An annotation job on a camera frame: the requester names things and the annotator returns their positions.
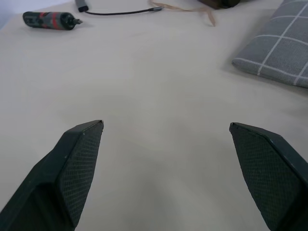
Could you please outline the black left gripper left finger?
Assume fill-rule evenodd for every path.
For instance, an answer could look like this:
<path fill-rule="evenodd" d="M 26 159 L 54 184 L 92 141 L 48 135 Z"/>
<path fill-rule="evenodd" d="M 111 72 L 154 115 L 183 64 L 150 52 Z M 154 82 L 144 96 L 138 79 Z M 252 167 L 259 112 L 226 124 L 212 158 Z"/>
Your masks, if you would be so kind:
<path fill-rule="evenodd" d="M 67 130 L 0 212 L 0 231 L 75 231 L 95 172 L 102 120 Z"/>

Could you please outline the black and red screwdriver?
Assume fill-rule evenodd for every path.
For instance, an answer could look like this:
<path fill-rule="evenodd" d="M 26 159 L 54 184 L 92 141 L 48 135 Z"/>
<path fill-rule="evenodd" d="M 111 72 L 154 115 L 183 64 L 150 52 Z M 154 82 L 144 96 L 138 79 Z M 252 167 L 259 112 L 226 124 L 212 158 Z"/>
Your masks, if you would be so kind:
<path fill-rule="evenodd" d="M 72 30 L 83 21 L 67 12 L 25 12 L 24 23 L 32 28 Z"/>

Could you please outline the grey roll-up cloth mat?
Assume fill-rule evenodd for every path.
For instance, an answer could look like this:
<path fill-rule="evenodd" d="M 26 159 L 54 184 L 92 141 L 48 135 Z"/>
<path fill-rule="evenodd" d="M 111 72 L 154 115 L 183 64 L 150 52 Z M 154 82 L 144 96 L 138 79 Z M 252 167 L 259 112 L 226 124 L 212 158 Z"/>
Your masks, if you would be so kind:
<path fill-rule="evenodd" d="M 240 3 L 241 0 L 198 0 L 200 3 L 213 8 L 218 9 L 228 9 L 233 8 Z"/>

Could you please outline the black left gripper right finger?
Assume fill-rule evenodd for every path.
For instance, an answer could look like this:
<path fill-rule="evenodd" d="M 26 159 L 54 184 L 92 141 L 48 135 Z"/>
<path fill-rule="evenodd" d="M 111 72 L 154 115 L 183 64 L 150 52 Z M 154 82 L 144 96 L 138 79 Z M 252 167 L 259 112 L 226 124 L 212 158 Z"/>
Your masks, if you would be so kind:
<path fill-rule="evenodd" d="M 229 127 L 249 192 L 270 231 L 308 231 L 308 162 L 279 134 Z"/>

